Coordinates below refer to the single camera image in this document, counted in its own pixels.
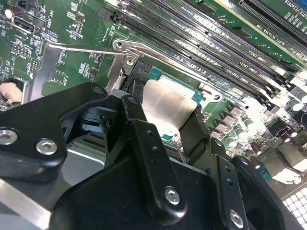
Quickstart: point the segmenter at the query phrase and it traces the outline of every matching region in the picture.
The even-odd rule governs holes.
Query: silver metal surface
[[[156,125],[161,136],[173,136],[197,106],[193,95],[194,91],[169,78],[148,80],[142,104],[148,122]]]
[[[39,70],[34,72],[32,75],[33,79],[24,85],[22,104],[43,97],[42,95],[43,85],[47,81],[53,78],[55,73],[55,66],[63,50],[84,52],[84,53],[115,55],[116,58],[114,59],[114,62],[108,74],[108,78],[109,79],[111,78],[112,80],[110,79],[110,81],[112,81],[113,83],[113,84],[112,83],[108,84],[108,90],[107,90],[108,93],[112,91],[113,86],[118,87],[120,82],[121,83],[123,82],[123,79],[120,79],[121,78],[120,72],[123,65],[123,59],[126,56],[127,52],[116,51],[111,48],[91,49],[87,46],[80,46],[80,45],[47,43],[45,46]]]
[[[215,143],[216,143],[218,146],[222,146],[222,145],[223,145],[219,140],[215,140]]]
[[[10,145],[17,141],[18,134],[10,129],[0,130],[0,145]]]
[[[122,71],[124,57],[115,56],[114,61],[108,73],[109,82],[106,85],[106,91],[111,93],[112,90],[118,90],[125,80],[125,75]]]
[[[167,188],[165,190],[165,197],[172,205],[178,205],[180,203],[180,196],[173,188]]]
[[[39,153],[44,155],[52,155],[58,150],[58,146],[56,145],[56,143],[48,139],[40,140],[36,144],[35,148]]]
[[[0,202],[40,229],[48,229],[51,213],[3,179],[0,179]]]
[[[240,229],[242,229],[244,227],[244,223],[242,218],[239,216],[239,214],[237,214],[236,211],[234,210],[230,210],[229,212],[229,216],[231,221]]]
[[[121,51],[129,50],[134,53],[142,54],[144,56],[157,60],[163,64],[166,64],[196,80],[199,80],[200,82],[204,83],[207,86],[206,91],[203,92],[207,100],[213,100],[215,102],[218,102],[222,100],[223,98],[223,95],[221,94],[220,90],[217,89],[211,83],[209,83],[204,76],[182,65],[178,61],[173,60],[172,58],[164,55],[160,51],[152,49],[150,46],[144,43],[128,41],[128,40],[123,40],[123,39],[116,39],[113,41],[113,48],[115,50],[121,50]]]
[[[174,141],[174,144],[175,144],[175,146],[176,146],[176,149],[177,149],[177,152],[178,152],[179,156],[181,157],[182,162],[183,162],[184,164],[187,164],[187,161],[186,161],[186,159],[184,158],[183,153],[180,151],[180,147],[179,147],[178,143],[177,143],[176,141]]]
[[[126,75],[130,75],[133,71],[135,64],[139,59],[139,55],[136,53],[129,52],[128,55],[125,56],[124,63],[122,66],[123,72]]]

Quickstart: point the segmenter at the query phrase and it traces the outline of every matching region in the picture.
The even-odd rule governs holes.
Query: surface-mount component
[[[260,158],[274,180],[283,184],[298,184],[301,182],[300,174],[287,166],[281,153],[277,150],[269,148]]]
[[[230,126],[225,123],[224,121],[221,121],[221,120],[216,120],[214,122],[214,127],[216,130],[218,130],[219,132],[221,133],[225,133],[226,131],[230,130]]]
[[[223,112],[221,114],[221,120],[229,125],[232,125],[233,123],[238,122],[238,118],[234,117],[232,114],[228,112]]]
[[[290,165],[300,172],[307,171],[307,151],[303,148],[295,146],[291,142],[281,144],[278,149],[282,152],[284,157]]]
[[[212,127],[209,129],[209,134],[212,138],[216,138],[216,139],[220,139],[222,135],[220,131]]]
[[[243,113],[243,110],[235,104],[231,104],[227,109],[233,116],[241,116]]]

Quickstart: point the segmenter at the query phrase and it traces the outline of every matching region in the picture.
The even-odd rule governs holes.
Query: green circuit board
[[[0,0],[0,81],[8,78],[29,81],[40,67],[46,42],[95,49],[112,47],[115,39],[138,41],[202,75],[222,92],[224,96],[219,103],[196,100],[197,104],[205,105],[202,113],[207,127],[214,126],[229,105],[235,103],[233,99],[249,103],[248,97],[256,98],[267,92],[271,86],[268,79],[274,81],[276,76],[288,79],[307,66],[303,59],[218,0],[132,0],[126,8],[116,0],[35,0],[35,7],[24,10],[24,14],[45,23],[44,29],[35,33],[25,33],[5,16],[5,10],[18,2]],[[284,11],[277,10],[284,17]],[[45,84],[43,93],[58,92],[85,81],[106,87],[113,60],[112,55],[63,51],[55,76]],[[202,94],[200,82],[195,78],[150,57],[141,57],[140,61],[147,63],[151,71],[165,73],[193,89],[196,95]],[[253,109],[254,103],[257,102],[252,101],[246,108]],[[285,103],[279,106],[280,114],[259,121],[264,128],[257,135],[277,117],[290,114]],[[7,109],[5,102],[0,102],[0,109]],[[287,120],[294,124],[290,115]],[[233,127],[222,133],[225,145],[226,138],[233,133]],[[241,140],[241,149],[229,151],[235,154],[249,151],[248,143],[257,138],[255,135]]]

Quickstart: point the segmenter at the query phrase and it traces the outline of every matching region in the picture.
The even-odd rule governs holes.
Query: metal bracket
[[[158,50],[152,49],[150,46],[144,43],[123,40],[123,39],[115,39],[113,41],[113,48],[118,51],[128,51],[129,50],[135,53],[142,54],[144,56],[157,60],[165,65],[168,65],[176,69],[177,71],[180,71],[186,74],[187,76],[192,77],[204,83],[205,85],[208,86],[207,91],[210,90],[210,92],[203,92],[205,98],[209,101],[219,102],[223,98],[223,95],[221,94],[220,90],[217,89],[211,83],[209,83],[204,76],[182,65],[180,62],[173,60],[172,58],[159,52]]]
[[[32,76],[33,79],[24,85],[22,104],[43,97],[43,85],[54,76],[56,64],[63,50],[115,55],[115,59],[108,74],[108,78],[110,79],[106,87],[108,93],[111,93],[113,89],[118,89],[124,80],[122,76],[124,60],[127,59],[127,57],[135,57],[136,60],[138,59],[138,55],[134,53],[129,53],[128,56],[127,52],[115,51],[111,48],[91,49],[87,46],[80,45],[46,43],[39,70],[34,72]]]
[[[34,182],[55,178],[78,115],[104,105],[107,97],[104,89],[86,82],[0,113],[1,137],[6,140],[0,143],[0,160],[5,164],[0,176]]]
[[[130,95],[121,98],[119,115],[106,139],[105,168],[133,153],[138,162],[150,214],[166,226],[183,218],[187,201],[158,130],[154,124],[146,121],[137,98]]]
[[[217,229],[248,229],[235,167],[222,143],[210,138],[196,112],[180,129],[184,154],[194,167],[204,170],[213,182],[213,220]]]

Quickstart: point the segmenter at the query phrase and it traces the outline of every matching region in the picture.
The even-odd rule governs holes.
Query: metal plate
[[[143,110],[159,134],[173,136],[196,108],[194,92],[162,76],[158,81],[148,80],[144,87]]]

